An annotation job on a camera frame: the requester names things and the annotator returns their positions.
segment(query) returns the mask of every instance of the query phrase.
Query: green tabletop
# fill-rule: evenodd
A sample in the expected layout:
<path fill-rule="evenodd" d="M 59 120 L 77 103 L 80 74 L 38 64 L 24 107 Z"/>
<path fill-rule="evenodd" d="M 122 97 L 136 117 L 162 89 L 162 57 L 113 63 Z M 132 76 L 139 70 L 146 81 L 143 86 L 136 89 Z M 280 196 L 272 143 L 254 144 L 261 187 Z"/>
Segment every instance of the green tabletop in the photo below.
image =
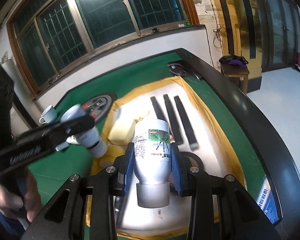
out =
<path fill-rule="evenodd" d="M 103 92 L 114 92 L 117 98 L 121 98 L 136 87 L 170 77 L 172 75 L 168 70 L 167 63 L 177 60 L 181 60 L 181 58 L 172 52 L 145 59 L 99 76 L 69 92 L 56 108 L 58 117 L 60 118 L 71 106 L 82 104 Z M 229 139 L 242 165 L 248 192 L 256 199 L 265 173 L 245 133 L 206 82 L 192 82 L 189 79 L 186 79 L 186 82 L 209 107 Z M 100 131 L 104 121 L 97 125 Z M 71 145 L 63 153 L 55 152 L 31 164 L 30 169 L 38 181 L 42 203 L 47 203 L 70 175 L 77 173 L 87 176 L 91 161 L 92 157 L 85 148 Z"/>

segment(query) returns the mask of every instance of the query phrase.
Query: white mug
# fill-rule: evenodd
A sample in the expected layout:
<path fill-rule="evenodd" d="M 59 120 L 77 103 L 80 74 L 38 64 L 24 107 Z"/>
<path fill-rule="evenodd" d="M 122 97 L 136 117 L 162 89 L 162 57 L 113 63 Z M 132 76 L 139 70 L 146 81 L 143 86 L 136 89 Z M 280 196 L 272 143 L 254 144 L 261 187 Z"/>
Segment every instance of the white mug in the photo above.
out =
<path fill-rule="evenodd" d="M 86 112 L 81 108 L 79 104 L 72 106 L 68 109 L 60 119 L 60 122 L 66 122 L 75 118 L 84 116 Z M 75 138 L 79 144 L 86 147 L 89 152 L 95 157 L 102 157 L 108 150 L 108 146 L 101 139 L 96 127 L 75 135 Z"/>
<path fill-rule="evenodd" d="M 39 120 L 39 123 L 51 123 L 56 119 L 58 116 L 57 111 L 53 108 L 53 106 L 48 106 L 46 110 L 44 110 L 41 114 L 41 118 Z"/>

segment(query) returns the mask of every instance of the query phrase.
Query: metal bolt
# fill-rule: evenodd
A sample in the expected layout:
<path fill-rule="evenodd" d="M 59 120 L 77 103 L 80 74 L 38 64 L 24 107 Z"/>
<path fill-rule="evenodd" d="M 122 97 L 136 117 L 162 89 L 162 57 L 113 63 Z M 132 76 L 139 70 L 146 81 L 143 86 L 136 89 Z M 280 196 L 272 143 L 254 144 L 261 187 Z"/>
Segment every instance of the metal bolt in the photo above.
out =
<path fill-rule="evenodd" d="M 227 176 L 226 176 L 226 180 L 232 182 L 232 181 L 234 181 L 234 176 L 232 176 L 232 175 L 227 175 Z"/>
<path fill-rule="evenodd" d="M 192 167 L 190 167 L 190 171 L 193 173 L 197 173 L 197 172 L 199 172 L 199 168 L 196 166 L 192 166 Z"/>
<path fill-rule="evenodd" d="M 109 172 L 109 173 L 112 173 L 115 171 L 115 167 L 114 166 L 109 166 L 106 168 L 106 171 Z"/>
<path fill-rule="evenodd" d="M 70 176 L 70 180 L 71 181 L 76 181 L 78 179 L 79 179 L 79 175 L 78 174 L 73 174 L 73 175 Z"/>

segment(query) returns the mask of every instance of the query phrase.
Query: glass door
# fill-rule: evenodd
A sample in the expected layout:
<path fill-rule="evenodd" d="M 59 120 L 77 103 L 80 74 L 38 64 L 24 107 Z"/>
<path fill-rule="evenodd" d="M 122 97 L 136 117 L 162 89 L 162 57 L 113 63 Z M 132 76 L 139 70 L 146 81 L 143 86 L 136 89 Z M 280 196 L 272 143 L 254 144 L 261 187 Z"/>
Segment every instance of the glass door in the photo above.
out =
<path fill-rule="evenodd" d="M 299 15 L 290 0 L 266 0 L 269 28 L 269 65 L 266 71 L 290 67 L 296 62 Z"/>

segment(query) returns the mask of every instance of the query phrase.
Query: white floor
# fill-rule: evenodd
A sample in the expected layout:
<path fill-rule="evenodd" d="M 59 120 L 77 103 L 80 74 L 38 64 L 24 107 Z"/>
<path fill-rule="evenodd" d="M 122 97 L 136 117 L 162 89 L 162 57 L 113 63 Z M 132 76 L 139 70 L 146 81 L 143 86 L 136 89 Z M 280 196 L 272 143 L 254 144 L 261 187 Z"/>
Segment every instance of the white floor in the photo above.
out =
<path fill-rule="evenodd" d="M 260 90 L 248 97 L 280 134 L 300 173 L 300 73 L 292 68 L 263 73 Z"/>

